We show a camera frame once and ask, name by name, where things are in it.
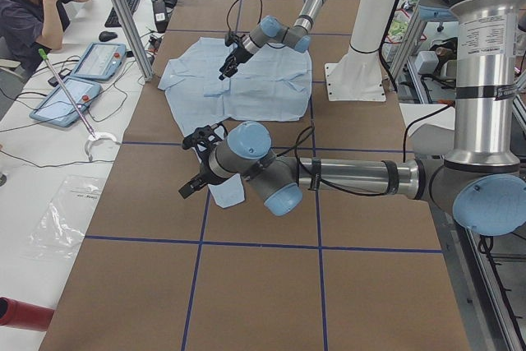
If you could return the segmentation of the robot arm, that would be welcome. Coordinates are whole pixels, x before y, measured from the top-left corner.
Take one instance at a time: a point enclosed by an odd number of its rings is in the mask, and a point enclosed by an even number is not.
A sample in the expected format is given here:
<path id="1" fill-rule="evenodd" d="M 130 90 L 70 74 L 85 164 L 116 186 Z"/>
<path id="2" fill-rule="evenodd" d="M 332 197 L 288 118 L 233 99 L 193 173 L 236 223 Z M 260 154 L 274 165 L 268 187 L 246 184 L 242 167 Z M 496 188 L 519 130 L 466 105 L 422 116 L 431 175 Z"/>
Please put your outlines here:
<path id="1" fill-rule="evenodd" d="M 482 236 L 500 236 L 525 222 L 525 181 L 510 149 L 514 83 L 514 25 L 522 0 L 420 0 L 422 17 L 458 20 L 454 127 L 413 119 L 418 157 L 401 163 L 277 155 L 258 122 L 244 122 L 226 136 L 215 126 L 196 129 L 183 148 L 195 148 L 199 173 L 183 197 L 234 177 L 248 182 L 275 215 L 285 215 L 304 189 L 334 189 L 355 196 L 401 194 L 424 200 Z"/>
<path id="2" fill-rule="evenodd" d="M 291 26 L 283 24 L 274 16 L 265 16 L 246 35 L 228 32 L 224 42 L 226 46 L 232 46 L 233 50 L 219 69 L 219 79 L 222 81 L 234 76 L 240 65 L 248 62 L 259 50 L 272 43 L 305 53 L 311 43 L 310 32 L 315 19 L 326 1 L 304 0 L 302 9 Z"/>

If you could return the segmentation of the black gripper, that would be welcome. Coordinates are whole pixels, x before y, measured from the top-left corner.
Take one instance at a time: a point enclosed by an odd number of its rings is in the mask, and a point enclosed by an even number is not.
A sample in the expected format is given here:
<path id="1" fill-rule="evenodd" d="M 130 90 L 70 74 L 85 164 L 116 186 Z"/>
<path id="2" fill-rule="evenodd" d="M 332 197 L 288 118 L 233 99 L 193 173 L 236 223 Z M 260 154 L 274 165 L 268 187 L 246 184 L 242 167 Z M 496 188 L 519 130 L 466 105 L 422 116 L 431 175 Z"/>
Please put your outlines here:
<path id="1" fill-rule="evenodd" d="M 245 48 L 235 48 L 225 59 L 224 66 L 220 68 L 219 79 L 231 78 L 238 72 L 238 66 L 247 62 L 251 58 L 251 53 Z"/>
<path id="2" fill-rule="evenodd" d="M 227 180 L 227 170 L 218 162 L 215 156 L 203 159 L 200 164 L 200 172 L 189 182 L 185 183 L 179 190 L 182 198 L 188 198 L 198 187 L 206 185 L 219 185 Z"/>

